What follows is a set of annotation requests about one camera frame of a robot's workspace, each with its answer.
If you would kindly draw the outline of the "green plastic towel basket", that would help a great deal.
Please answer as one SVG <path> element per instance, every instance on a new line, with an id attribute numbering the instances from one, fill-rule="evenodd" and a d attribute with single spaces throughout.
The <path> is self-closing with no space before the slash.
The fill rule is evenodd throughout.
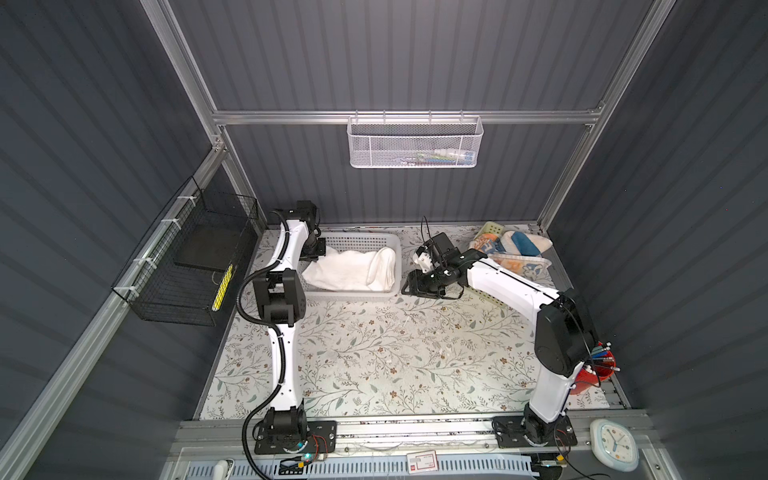
<path id="1" fill-rule="evenodd" d="M 501 245 L 500 235 L 504 233 L 504 227 L 501 224 L 495 222 L 486 222 L 477 234 L 469 241 L 468 248 L 478 250 L 481 253 L 485 253 L 488 259 L 499 266 L 499 262 L 494 257 L 499 251 L 497 248 Z M 495 296 L 483 291 L 478 290 L 475 287 L 469 287 L 476 295 L 483 298 L 485 301 L 492 302 L 504 309 L 506 305 Z"/>

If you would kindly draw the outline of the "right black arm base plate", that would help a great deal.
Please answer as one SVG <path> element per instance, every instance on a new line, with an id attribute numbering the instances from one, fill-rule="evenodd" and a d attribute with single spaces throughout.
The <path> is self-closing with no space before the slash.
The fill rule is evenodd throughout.
<path id="1" fill-rule="evenodd" d="M 578 444 L 568 416 L 546 423 L 536 416 L 505 415 L 491 419 L 491 428 L 500 448 L 574 447 Z"/>

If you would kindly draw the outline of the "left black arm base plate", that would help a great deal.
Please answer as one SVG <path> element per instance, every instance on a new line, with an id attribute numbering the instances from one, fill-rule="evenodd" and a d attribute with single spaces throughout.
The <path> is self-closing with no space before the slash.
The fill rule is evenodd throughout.
<path id="1" fill-rule="evenodd" d="M 262 420 L 253 432 L 255 446 L 252 452 L 257 455 L 333 453 L 337 430 L 336 421 L 309 421 L 306 426 L 277 427 Z"/>

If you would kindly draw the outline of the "white plastic laundry basket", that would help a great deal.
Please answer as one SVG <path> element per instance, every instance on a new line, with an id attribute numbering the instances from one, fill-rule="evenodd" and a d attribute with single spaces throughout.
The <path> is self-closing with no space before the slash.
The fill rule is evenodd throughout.
<path id="1" fill-rule="evenodd" d="M 391 233 L 326 232 L 326 254 L 302 261 L 300 280 L 317 301 L 387 301 L 402 279 L 400 239 Z"/>

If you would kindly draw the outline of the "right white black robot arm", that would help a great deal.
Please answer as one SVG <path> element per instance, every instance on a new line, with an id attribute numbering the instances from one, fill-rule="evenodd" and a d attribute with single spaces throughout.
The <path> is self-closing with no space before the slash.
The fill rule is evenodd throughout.
<path id="1" fill-rule="evenodd" d="M 567 418 L 566 404 L 577 376 L 599 342 L 580 294 L 573 288 L 558 291 L 539 285 L 476 249 L 461 252 L 444 233 L 425 240 L 413 260 L 418 268 L 408 274 L 402 294 L 444 299 L 447 287 L 458 284 L 494 297 L 531 322 L 540 370 L 521 428 L 533 446 L 554 442 L 558 424 Z"/>

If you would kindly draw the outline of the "white terry towel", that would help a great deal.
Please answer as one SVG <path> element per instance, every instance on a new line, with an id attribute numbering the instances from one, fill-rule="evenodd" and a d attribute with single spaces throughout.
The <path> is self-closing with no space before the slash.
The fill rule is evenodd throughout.
<path id="1" fill-rule="evenodd" d="M 395 268 L 396 252 L 390 247 L 369 252 L 328 248 L 302 277 L 307 284 L 328 291 L 386 292 L 394 286 Z"/>

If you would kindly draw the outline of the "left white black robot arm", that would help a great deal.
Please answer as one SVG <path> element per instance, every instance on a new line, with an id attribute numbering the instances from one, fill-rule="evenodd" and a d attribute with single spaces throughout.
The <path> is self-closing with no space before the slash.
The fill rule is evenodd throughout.
<path id="1" fill-rule="evenodd" d="M 299 263 L 325 252 L 318 227 L 318 207 L 299 200 L 287 210 L 276 210 L 279 236 L 268 263 L 247 275 L 240 286 L 236 310 L 240 317 L 268 329 L 272 349 L 272 391 L 257 411 L 265 412 L 261 435 L 294 437 L 304 442 L 309 426 L 298 387 L 298 322 L 307 310 Z"/>

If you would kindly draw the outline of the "orange patterned towel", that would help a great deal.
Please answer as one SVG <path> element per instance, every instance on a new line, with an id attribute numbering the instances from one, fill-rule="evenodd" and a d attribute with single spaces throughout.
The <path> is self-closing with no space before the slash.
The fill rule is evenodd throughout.
<path id="1" fill-rule="evenodd" d="M 494 257 L 501 267 L 532 280 L 542 277 L 551 265 L 551 262 L 543 257 L 545 252 L 541 256 L 529 257 L 507 254 L 502 245 L 497 250 L 499 253 Z"/>

